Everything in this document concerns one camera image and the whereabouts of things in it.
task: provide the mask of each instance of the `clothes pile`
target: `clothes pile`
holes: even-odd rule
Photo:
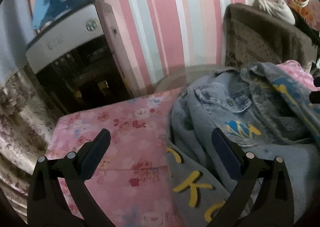
[[[182,91],[169,117],[167,159],[173,197],[187,226],[207,226],[236,186],[212,145],[217,127],[244,152],[284,159],[294,220],[303,215],[320,182],[320,107],[309,94],[272,63],[227,69]],[[260,187],[259,179],[242,216]]]

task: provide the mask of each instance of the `striped wallpaper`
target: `striped wallpaper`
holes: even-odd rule
[[[253,0],[105,0],[111,4],[140,94],[180,67],[225,60],[222,21],[230,3]]]

